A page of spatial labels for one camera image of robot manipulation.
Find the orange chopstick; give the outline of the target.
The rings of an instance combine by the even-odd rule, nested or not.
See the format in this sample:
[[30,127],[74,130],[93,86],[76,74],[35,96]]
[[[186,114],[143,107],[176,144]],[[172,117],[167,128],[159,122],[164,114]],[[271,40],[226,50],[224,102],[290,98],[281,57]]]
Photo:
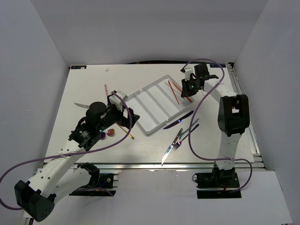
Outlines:
[[172,93],[173,93],[173,95],[174,95],[174,98],[175,98],[177,104],[180,105],[180,103],[179,103],[179,101],[178,101],[178,98],[177,98],[177,96],[176,96],[176,94],[175,94],[175,91],[173,90],[173,88],[170,88],[170,89],[171,89],[171,91],[172,91]]
[[182,92],[182,88],[181,87],[179,87],[176,83],[174,83],[173,82],[173,85],[175,86],[175,87],[177,87],[177,89],[180,89],[181,90],[181,92]]

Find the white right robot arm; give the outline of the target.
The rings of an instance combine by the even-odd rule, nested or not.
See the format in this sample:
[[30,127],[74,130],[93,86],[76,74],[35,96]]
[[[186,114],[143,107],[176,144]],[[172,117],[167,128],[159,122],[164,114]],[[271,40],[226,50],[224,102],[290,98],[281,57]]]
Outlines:
[[217,159],[214,160],[219,171],[212,174],[211,180],[215,186],[222,187],[229,181],[225,171],[234,168],[238,142],[250,125],[248,96],[230,90],[216,76],[206,81],[190,78],[181,82],[182,97],[190,97],[203,90],[219,103],[217,123],[221,142]]

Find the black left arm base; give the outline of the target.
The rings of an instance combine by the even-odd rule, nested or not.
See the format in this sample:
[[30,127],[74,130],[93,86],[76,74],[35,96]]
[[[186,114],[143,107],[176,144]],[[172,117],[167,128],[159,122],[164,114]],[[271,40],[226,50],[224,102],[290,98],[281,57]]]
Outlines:
[[92,196],[92,197],[113,197],[116,194],[117,184],[115,183],[117,174],[101,173],[93,164],[78,165],[77,169],[85,169],[90,175],[88,184],[79,187],[69,194],[69,196]]

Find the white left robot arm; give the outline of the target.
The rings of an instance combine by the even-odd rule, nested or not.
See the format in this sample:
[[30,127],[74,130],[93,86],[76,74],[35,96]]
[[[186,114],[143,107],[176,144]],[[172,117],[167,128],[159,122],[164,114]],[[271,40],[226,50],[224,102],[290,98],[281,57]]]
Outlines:
[[55,204],[64,196],[76,189],[87,186],[99,186],[99,169],[91,163],[84,163],[71,175],[63,178],[64,174],[88,152],[100,139],[101,133],[117,123],[130,128],[140,116],[129,109],[124,117],[125,107],[112,103],[92,103],[85,117],[78,124],[59,151],[59,157],[49,161],[40,172],[27,182],[18,181],[15,185],[17,204],[34,220],[41,222],[53,211]]

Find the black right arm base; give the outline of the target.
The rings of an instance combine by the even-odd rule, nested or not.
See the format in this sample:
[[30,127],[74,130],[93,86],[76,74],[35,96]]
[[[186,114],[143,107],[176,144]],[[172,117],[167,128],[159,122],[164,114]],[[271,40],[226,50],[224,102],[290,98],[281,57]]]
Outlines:
[[198,199],[239,199],[240,183],[234,168],[220,170],[216,165],[211,172],[199,172],[192,176],[197,187]]

